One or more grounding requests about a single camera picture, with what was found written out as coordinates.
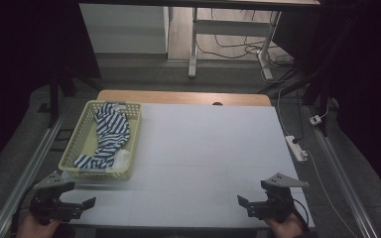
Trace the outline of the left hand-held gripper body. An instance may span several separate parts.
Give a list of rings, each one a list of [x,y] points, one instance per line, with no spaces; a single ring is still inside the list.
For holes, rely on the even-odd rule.
[[[29,211],[35,215],[42,225],[48,225],[52,220],[70,222],[79,219],[83,211],[82,203],[61,201],[61,196],[53,196],[51,187],[65,181],[60,174],[53,172],[33,186],[34,197],[30,202]]]

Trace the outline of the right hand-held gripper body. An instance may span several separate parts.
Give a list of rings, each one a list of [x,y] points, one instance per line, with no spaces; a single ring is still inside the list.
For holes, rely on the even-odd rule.
[[[260,220],[265,218],[274,218],[282,223],[290,214],[297,214],[298,211],[294,205],[294,199],[291,193],[291,187],[309,187],[306,181],[291,178],[280,173],[276,173],[270,178],[264,179],[274,181],[278,185],[276,194],[268,194],[265,201],[248,202],[247,212],[249,217],[256,217]]]

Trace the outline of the person's right hand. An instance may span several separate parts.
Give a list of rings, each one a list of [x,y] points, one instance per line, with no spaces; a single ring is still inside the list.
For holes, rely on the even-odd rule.
[[[265,223],[272,229],[275,238],[297,238],[306,234],[295,214],[289,215],[282,223],[273,218],[266,218]]]

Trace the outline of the person's left hand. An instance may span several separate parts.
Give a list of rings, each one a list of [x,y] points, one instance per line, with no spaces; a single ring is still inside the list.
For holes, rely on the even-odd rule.
[[[59,220],[52,220],[48,225],[42,225],[32,213],[28,213],[18,228],[16,238],[53,238],[60,224]]]

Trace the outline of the white power strip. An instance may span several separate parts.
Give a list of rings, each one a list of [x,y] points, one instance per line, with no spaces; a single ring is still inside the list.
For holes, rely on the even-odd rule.
[[[296,158],[296,161],[299,163],[306,162],[308,160],[308,153],[301,148],[299,140],[294,136],[286,136],[285,139],[290,151]]]

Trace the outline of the yellow-green plastic basket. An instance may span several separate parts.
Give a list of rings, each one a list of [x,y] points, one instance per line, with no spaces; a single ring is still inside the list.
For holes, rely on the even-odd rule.
[[[79,155],[93,156],[97,149],[96,120],[95,114],[104,103],[119,104],[119,111],[127,116],[130,128],[130,138],[120,150],[131,153],[127,169],[79,169],[73,162]],[[74,178],[83,179],[118,179],[127,180],[131,177],[138,138],[141,129],[142,107],[140,103],[124,101],[101,101],[90,100],[85,104],[73,133],[66,145],[63,156],[59,162],[59,169]]]

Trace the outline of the white table mat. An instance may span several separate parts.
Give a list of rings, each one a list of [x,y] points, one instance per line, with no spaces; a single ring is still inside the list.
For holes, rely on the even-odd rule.
[[[297,172],[274,107],[147,103],[132,176],[80,180],[63,200],[95,198],[82,225],[258,228],[237,198],[265,199],[275,174]]]

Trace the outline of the small white cloth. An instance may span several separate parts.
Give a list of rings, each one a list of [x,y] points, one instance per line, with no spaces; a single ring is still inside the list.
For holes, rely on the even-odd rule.
[[[124,170],[128,168],[131,153],[127,150],[118,150],[114,156],[112,168],[114,170]]]

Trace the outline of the blue white striped cloth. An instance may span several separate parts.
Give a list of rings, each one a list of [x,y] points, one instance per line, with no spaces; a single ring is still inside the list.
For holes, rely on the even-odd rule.
[[[95,114],[97,149],[93,156],[79,155],[73,164],[79,169],[109,169],[116,153],[130,138],[127,116],[119,111],[119,104],[104,103]]]

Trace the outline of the black metal stand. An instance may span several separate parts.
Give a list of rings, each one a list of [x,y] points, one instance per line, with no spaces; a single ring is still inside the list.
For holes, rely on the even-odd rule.
[[[329,98],[329,84],[331,82],[331,65],[335,61],[336,55],[340,52],[343,43],[346,41],[349,33],[351,32],[355,21],[348,18],[345,20],[338,31],[336,31],[330,38],[330,42],[324,44],[324,50],[321,58],[318,60],[316,70],[311,74],[308,74],[298,82],[281,88],[279,91],[271,94],[274,99],[279,99],[284,95],[287,95],[303,86],[308,86],[305,94],[302,97],[304,105],[312,105],[317,99],[319,99],[318,116],[321,120],[319,129],[327,136],[325,121],[328,110],[328,98]]]
[[[70,66],[60,66],[58,69],[55,69],[50,77],[51,116],[49,128],[52,128],[59,118],[59,90],[62,91],[64,96],[74,97],[76,94],[76,87],[73,80],[75,78],[97,91],[101,91],[103,89],[100,84],[85,76],[83,73],[79,73]]]

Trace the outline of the wooden table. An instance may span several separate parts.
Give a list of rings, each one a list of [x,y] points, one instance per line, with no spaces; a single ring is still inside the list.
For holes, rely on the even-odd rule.
[[[146,90],[101,90],[98,100],[133,101],[140,103],[171,103],[225,106],[270,106],[271,102],[264,94],[237,94],[212,92],[174,92]]]

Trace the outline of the dark curtain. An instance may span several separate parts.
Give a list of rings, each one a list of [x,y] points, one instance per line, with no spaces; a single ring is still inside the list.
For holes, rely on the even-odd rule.
[[[0,0],[0,153],[34,90],[55,80],[73,95],[75,77],[100,76],[80,0]]]
[[[339,105],[339,128],[381,178],[381,0],[318,1],[326,12],[282,13],[274,42],[312,73],[345,20],[356,19],[324,76]]]

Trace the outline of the white cabinet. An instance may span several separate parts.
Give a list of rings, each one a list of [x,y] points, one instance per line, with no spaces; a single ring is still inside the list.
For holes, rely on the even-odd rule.
[[[80,4],[96,53],[166,54],[169,40],[167,7]]]

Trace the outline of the aluminium rail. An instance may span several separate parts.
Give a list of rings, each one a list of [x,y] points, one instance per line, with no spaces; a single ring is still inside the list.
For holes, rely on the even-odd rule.
[[[65,119],[65,116],[66,114],[61,112],[54,125],[45,131],[43,138],[39,140],[39,145],[34,151],[33,156],[21,172],[14,188],[3,205],[3,208],[0,211],[0,238],[4,238],[8,233],[8,230],[12,224],[12,215],[15,213],[19,202],[22,200],[23,192],[27,190],[36,177],[38,170],[41,167],[43,160],[45,159],[45,156],[48,153],[51,144]]]
[[[308,149],[308,155],[332,214],[351,238],[378,238],[375,225],[329,137],[317,126],[309,124],[309,128],[318,149],[316,152]]]

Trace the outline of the white metal frame desk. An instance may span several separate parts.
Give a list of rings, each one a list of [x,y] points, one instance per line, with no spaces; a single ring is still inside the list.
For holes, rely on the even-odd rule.
[[[271,79],[272,74],[266,65],[265,55],[275,33],[278,19],[283,11],[302,11],[318,9],[318,0],[79,0],[88,4],[112,4],[133,6],[191,7],[191,46],[189,61],[189,78],[196,76],[196,37],[198,35],[225,35],[264,37],[265,42],[257,54],[264,75]],[[197,16],[199,8],[240,9],[271,11],[269,23],[236,22],[220,20],[202,20]]]

